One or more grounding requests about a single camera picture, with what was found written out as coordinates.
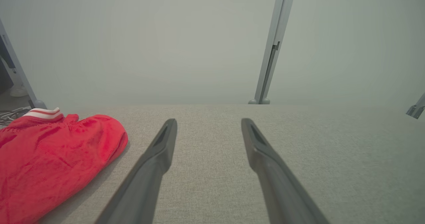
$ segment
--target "red cloth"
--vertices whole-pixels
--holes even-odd
[[[0,130],[0,223],[33,224],[117,158],[127,134],[117,120],[78,121],[33,109]]]

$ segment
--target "fabric texture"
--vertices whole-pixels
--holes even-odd
[[[84,188],[127,144],[117,120],[32,109],[0,130],[0,223],[32,224]]]
[[[425,223],[425,124],[383,108],[189,105],[96,108],[130,143],[86,188],[42,218],[92,224],[168,118],[178,133],[154,223],[269,223],[240,130],[251,118],[333,224]]]

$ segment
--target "white stripe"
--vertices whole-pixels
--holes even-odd
[[[47,112],[47,113],[56,113],[56,112],[58,112],[59,111],[59,108],[56,108],[56,109],[54,109],[54,110],[45,110],[45,109],[40,109],[40,108],[34,108],[34,109],[31,109],[30,111],[38,111],[38,112]]]
[[[32,111],[48,112],[48,113],[51,113],[51,114],[44,114],[44,113],[32,112]],[[56,108],[52,111],[34,108],[34,109],[31,109],[28,113],[24,114],[23,116],[32,116],[32,117],[38,117],[38,118],[44,118],[44,119],[53,119],[53,118],[58,117],[61,114],[62,114],[62,112],[59,111],[59,108]]]

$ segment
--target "gray sofa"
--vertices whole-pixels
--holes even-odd
[[[93,109],[128,132],[123,154],[41,223],[94,223],[162,124],[176,118],[173,163],[154,223],[269,223],[246,157],[251,118],[331,223],[425,223],[425,123],[383,108],[136,106]]]

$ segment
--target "gray wall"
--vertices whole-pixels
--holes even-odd
[[[425,92],[425,0],[294,0],[272,104],[389,106]]]
[[[274,2],[0,0],[0,19],[50,109],[246,104]]]

